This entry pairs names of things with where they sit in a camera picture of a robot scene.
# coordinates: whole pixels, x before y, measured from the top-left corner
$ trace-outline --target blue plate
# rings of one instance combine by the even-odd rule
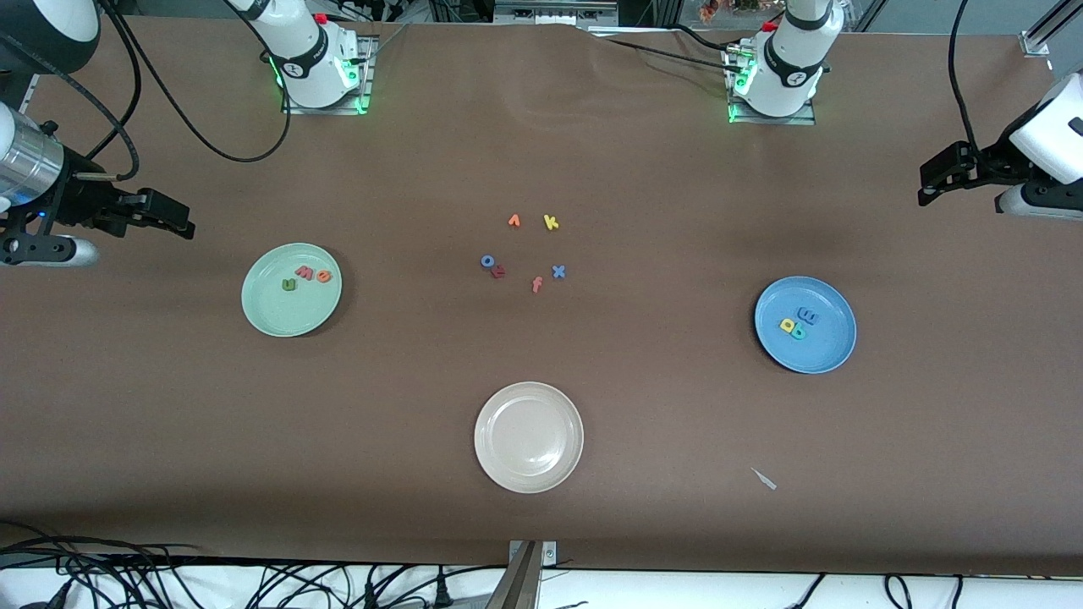
[[[831,372],[858,342],[853,310],[837,289],[812,277],[785,277],[756,303],[756,335],[777,362],[804,374]]]

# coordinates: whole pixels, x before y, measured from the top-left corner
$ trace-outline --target tabletop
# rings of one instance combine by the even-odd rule
[[[274,142],[242,24],[131,23],[211,141]],[[105,29],[76,76],[119,114],[131,75]],[[247,165],[144,79],[131,186],[188,205],[196,237],[73,229],[96,267],[3,273],[0,515],[231,556],[487,563],[544,539],[585,567],[1079,572],[1083,229],[999,216],[996,187],[917,207],[918,167],[963,132],[945,51],[844,35],[818,125],[774,127],[729,124],[712,68],[571,27],[409,26],[367,115],[293,117]],[[1052,81],[1010,37],[964,37],[960,74],[984,144]],[[29,114],[83,152],[108,129],[52,78]],[[336,256],[343,297],[272,338],[240,285],[292,242]],[[533,294],[553,264],[566,278]],[[852,306],[840,368],[759,347],[756,299],[787,275]],[[585,428],[537,495],[473,453],[482,404],[520,380]]]

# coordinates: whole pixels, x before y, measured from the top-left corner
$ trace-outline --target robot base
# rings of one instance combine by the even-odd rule
[[[290,98],[289,114],[316,114],[331,116],[357,116],[368,114],[368,104],[373,96],[373,79],[376,77],[376,53],[379,48],[379,36],[357,36],[357,59],[361,60],[361,63],[344,69],[347,75],[355,77],[360,85],[350,90],[338,102],[322,108],[302,106]],[[282,105],[282,112],[286,112],[285,103]]]
[[[721,52],[722,64],[738,66],[745,70],[754,53],[752,52],[754,41],[745,38],[740,46],[731,44],[729,49]],[[812,108],[812,100],[805,102],[801,109],[795,114],[784,117],[767,116],[753,109],[748,102],[736,94],[734,89],[738,81],[744,76],[740,72],[726,73],[726,96],[729,99],[730,122],[758,122],[760,125],[815,125],[815,112]]]

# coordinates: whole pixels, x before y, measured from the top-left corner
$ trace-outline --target plate rim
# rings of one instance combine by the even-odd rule
[[[264,329],[263,327],[260,327],[259,325],[257,325],[252,321],[252,314],[251,314],[251,312],[249,312],[248,307],[246,306],[246,302],[245,302],[245,294],[247,294],[248,290],[251,289],[252,284],[255,284],[255,282],[256,282],[256,277],[252,274],[252,271],[255,271],[256,268],[260,265],[260,262],[262,262],[265,258],[269,258],[269,257],[273,256],[279,249],[286,249],[286,248],[297,247],[297,246],[308,247],[308,248],[315,249],[316,251],[318,251],[318,252],[323,254],[324,256],[326,256],[327,259],[331,261],[335,276],[339,277],[338,285],[337,285],[338,289],[336,290],[336,294],[335,294],[335,304],[330,308],[330,311],[327,312],[327,315],[325,315],[322,320],[319,320],[315,325],[313,325],[309,329],[305,329],[305,331],[302,331],[302,332],[298,332],[298,333],[276,333],[276,332],[271,332],[271,331]],[[257,258],[256,261],[252,262],[251,267],[248,268],[248,272],[245,274],[245,281],[242,282],[242,284],[240,284],[240,309],[245,313],[245,319],[248,320],[248,325],[255,327],[256,329],[260,331],[261,333],[263,333],[263,334],[265,334],[268,336],[272,336],[274,338],[293,338],[293,337],[297,337],[297,336],[303,336],[305,334],[309,334],[310,332],[315,331],[319,326],[324,325],[324,323],[326,323],[327,320],[329,320],[331,318],[331,315],[335,314],[335,311],[338,310],[339,301],[342,299],[342,284],[343,284],[343,281],[342,281],[342,270],[339,268],[338,260],[335,259],[335,256],[332,256],[330,251],[327,251],[325,248],[319,247],[318,245],[315,245],[315,244],[312,244],[312,243],[305,243],[305,242],[284,243],[284,244],[282,244],[279,246],[273,247],[273,248],[269,249],[268,251],[263,252],[263,255],[260,256],[259,258]]]
[[[575,431],[576,430],[578,431],[578,433],[577,433],[578,441],[577,442],[573,442],[574,444],[576,444],[575,449],[574,449],[575,455],[574,455],[574,457],[571,457],[571,456],[567,457],[570,459],[570,466],[567,467],[567,471],[564,472],[563,476],[554,479],[548,485],[539,487],[537,489],[531,489],[531,490],[522,490],[522,489],[518,489],[518,488],[511,488],[508,484],[506,484],[505,482],[501,482],[500,480],[497,479],[496,476],[494,476],[493,471],[491,471],[490,468],[485,466],[485,462],[481,458],[481,454],[482,454],[482,450],[481,449],[483,446],[487,445],[487,443],[484,441],[484,438],[485,438],[484,429],[486,428],[486,426],[484,425],[484,420],[488,418],[487,416],[484,416],[485,413],[491,407],[493,410],[496,410],[496,409],[499,409],[501,405],[504,405],[507,402],[507,400],[503,400],[499,403],[497,403],[496,400],[497,400],[498,396],[500,396],[501,393],[504,393],[506,391],[510,391],[510,390],[513,390],[516,388],[520,388],[520,387],[524,387],[524,386],[539,387],[539,388],[543,388],[545,390],[549,390],[549,391],[556,392],[557,396],[559,396],[561,399],[563,399],[563,401],[566,403],[566,406],[567,406],[569,411],[571,411],[571,413],[573,415],[573,417],[572,417],[572,428],[573,428],[572,440],[576,439]],[[512,383],[510,385],[506,385],[506,386],[497,389],[496,391],[494,391],[493,394],[490,396],[490,398],[487,400],[485,400],[485,403],[482,405],[481,410],[478,412],[478,419],[474,422],[474,433],[473,433],[473,436],[474,436],[474,458],[478,459],[478,463],[479,463],[479,465],[481,465],[481,468],[485,472],[485,476],[487,476],[488,479],[492,480],[494,483],[496,483],[498,487],[500,487],[503,489],[506,489],[508,491],[511,491],[513,493],[519,493],[519,494],[524,494],[524,495],[535,495],[535,494],[538,494],[538,493],[544,493],[546,491],[551,491],[551,490],[556,489],[557,487],[559,487],[560,484],[564,483],[564,481],[567,480],[572,476],[572,474],[575,471],[575,469],[579,466],[579,459],[583,457],[583,446],[584,446],[584,444],[586,444],[586,431],[585,431],[585,429],[583,427],[583,416],[579,415],[579,409],[576,407],[575,402],[573,402],[572,399],[569,398],[567,394],[564,393],[563,391],[561,391],[560,389],[553,387],[552,385],[549,385],[548,383],[542,383],[540,380],[521,380],[521,381],[518,381],[518,383]]]
[[[836,296],[838,296],[838,298],[846,306],[846,311],[849,312],[848,319],[850,321],[850,326],[853,328],[853,339],[850,340],[850,344],[849,344],[849,346],[846,349],[846,354],[843,355],[843,358],[839,359],[839,361],[835,365],[833,365],[833,366],[831,366],[831,367],[828,367],[826,370],[801,370],[801,368],[798,368],[798,367],[794,367],[793,365],[787,364],[787,363],[783,362],[782,360],[780,360],[778,358],[778,355],[775,355],[774,353],[772,353],[771,350],[767,348],[767,345],[764,341],[764,327],[761,327],[759,319],[760,319],[761,310],[765,307],[765,302],[764,302],[765,297],[767,296],[767,294],[769,291],[771,291],[772,288],[774,288],[775,286],[778,286],[781,283],[788,283],[788,282],[792,282],[792,281],[800,281],[800,280],[809,281],[809,282],[812,282],[813,284],[819,284],[819,285],[827,288],[830,291],[832,291]],[[809,276],[809,275],[788,275],[788,276],[785,276],[785,277],[780,277],[780,278],[771,282],[771,284],[768,285],[767,287],[765,287],[764,290],[759,293],[759,298],[756,299],[756,309],[753,311],[753,326],[755,326],[755,328],[756,328],[756,338],[759,340],[760,347],[762,347],[764,350],[767,351],[767,354],[770,355],[771,359],[774,360],[782,367],[791,370],[791,371],[799,373],[799,374],[827,374],[828,372],[835,371],[839,366],[841,366],[843,364],[845,364],[850,359],[850,355],[853,354],[853,350],[858,346],[858,318],[853,313],[853,307],[850,306],[850,301],[847,300],[846,297],[843,296],[843,293],[839,291],[835,286],[831,285],[830,283],[827,283],[827,282],[825,282],[825,281],[823,281],[821,278]]]

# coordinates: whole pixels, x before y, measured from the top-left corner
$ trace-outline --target plate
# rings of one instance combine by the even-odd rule
[[[785,277],[756,303],[756,335],[783,366],[804,374],[831,372],[853,352],[858,323],[837,289],[813,277]]]
[[[319,283],[297,274],[301,267],[313,273],[329,271],[331,278]],[[283,280],[295,280],[296,289],[283,289]],[[256,329],[271,336],[300,336],[312,332],[335,312],[342,296],[342,272],[326,249],[291,243],[268,251],[249,269],[240,288],[240,307]]]
[[[474,426],[474,451],[494,482],[540,493],[572,475],[583,454],[583,419],[556,387],[517,383],[485,402]]]

